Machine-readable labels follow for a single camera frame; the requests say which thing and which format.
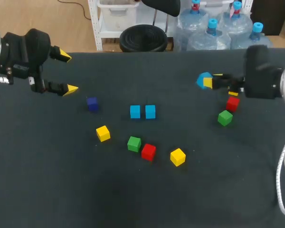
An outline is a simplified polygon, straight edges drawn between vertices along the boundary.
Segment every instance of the green cube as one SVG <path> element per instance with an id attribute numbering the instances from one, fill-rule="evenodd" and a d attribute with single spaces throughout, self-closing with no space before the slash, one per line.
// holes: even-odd
<path id="1" fill-rule="evenodd" d="M 218 115 L 218 122 L 223 125 L 223 126 L 226 126 L 228 125 L 231 121 L 232 121 L 232 117 L 233 115 L 228 112 L 227 110 L 221 112 L 219 115 Z"/>
<path id="2" fill-rule="evenodd" d="M 136 137 L 131 136 L 129 141 L 128 141 L 128 150 L 138 153 L 141 145 L 142 145 L 142 141 L 140 138 L 136 138 Z"/>

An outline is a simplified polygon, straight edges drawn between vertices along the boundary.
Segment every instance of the cable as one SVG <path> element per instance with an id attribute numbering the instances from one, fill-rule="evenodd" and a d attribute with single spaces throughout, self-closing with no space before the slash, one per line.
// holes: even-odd
<path id="1" fill-rule="evenodd" d="M 86 17 L 86 11 L 85 11 L 85 8 L 84 8 L 84 6 L 83 6 L 83 5 L 81 5 L 80 3 L 78 3 L 78 2 L 72 2 L 72 1 L 61 1 L 61 0 L 57 0 L 57 1 L 58 1 L 58 2 L 60 2 L 60 3 L 77 4 L 77 5 L 81 6 L 81 7 L 82 7 L 82 9 L 83 9 L 83 11 L 84 11 L 84 17 L 85 17 L 87 20 L 91 20 L 90 18 L 87 18 L 87 17 Z"/>
<path id="2" fill-rule="evenodd" d="M 2 83 L 9 83 L 9 80 L 7 77 L 0 77 L 0 82 Z"/>
<path id="3" fill-rule="evenodd" d="M 284 148 L 282 150 L 282 153 L 281 153 L 281 156 L 280 156 L 280 159 L 279 159 L 279 163 L 277 165 L 276 176 L 275 176 L 277 200 L 278 200 L 281 212 L 285 215 L 285 207 L 284 207 L 284 204 L 283 204 L 282 192 L 281 192 L 281 168 L 282 168 L 282 165 L 283 165 L 284 157 L 285 157 L 285 145 L 284 145 Z"/>

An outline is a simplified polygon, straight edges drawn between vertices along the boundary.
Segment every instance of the red cube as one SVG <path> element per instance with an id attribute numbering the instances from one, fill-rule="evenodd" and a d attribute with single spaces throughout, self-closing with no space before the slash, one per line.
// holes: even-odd
<path id="1" fill-rule="evenodd" d="M 238 108 L 239 99 L 236 97 L 230 97 L 227 101 L 226 109 L 231 112 L 235 112 Z"/>
<path id="2" fill-rule="evenodd" d="M 142 150 L 142 158 L 152 162 L 155 156 L 155 151 L 156 151 L 155 146 L 152 146 L 150 144 L 145 144 Z"/>

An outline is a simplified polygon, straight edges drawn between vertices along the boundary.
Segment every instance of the yellow cube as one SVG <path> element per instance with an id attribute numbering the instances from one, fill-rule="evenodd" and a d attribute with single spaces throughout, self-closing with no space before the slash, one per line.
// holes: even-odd
<path id="1" fill-rule="evenodd" d="M 97 136 L 101 142 L 111 138 L 110 132 L 106 126 L 102 126 L 96 129 Z"/>
<path id="2" fill-rule="evenodd" d="M 175 151 L 171 152 L 170 160 L 175 166 L 179 166 L 185 162 L 186 155 L 180 148 L 178 148 Z"/>

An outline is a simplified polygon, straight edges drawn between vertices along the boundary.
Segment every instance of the plastic water bottle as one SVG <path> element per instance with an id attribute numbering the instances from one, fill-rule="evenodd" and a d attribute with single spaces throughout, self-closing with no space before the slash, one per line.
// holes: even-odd
<path id="1" fill-rule="evenodd" d="M 206 31 L 192 35 L 187 50 L 230 49 L 231 38 L 227 33 L 217 30 L 218 20 L 211 18 Z"/>
<path id="2" fill-rule="evenodd" d="M 178 18 L 174 35 L 174 50 L 186 51 L 189 37 L 207 27 L 208 15 L 200 10 L 200 0 L 192 0 L 191 9 L 185 9 Z"/>
<path id="3" fill-rule="evenodd" d="M 251 45 L 266 45 L 267 47 L 272 48 L 272 42 L 261 33 L 262 29 L 262 23 L 254 23 L 250 35 L 238 36 L 232 40 L 231 49 L 246 49 Z"/>
<path id="4" fill-rule="evenodd" d="M 244 33 L 250 33 L 252 20 L 246 14 L 240 13 L 242 3 L 235 1 L 231 12 L 224 12 L 218 28 L 228 33 L 231 39 Z"/>

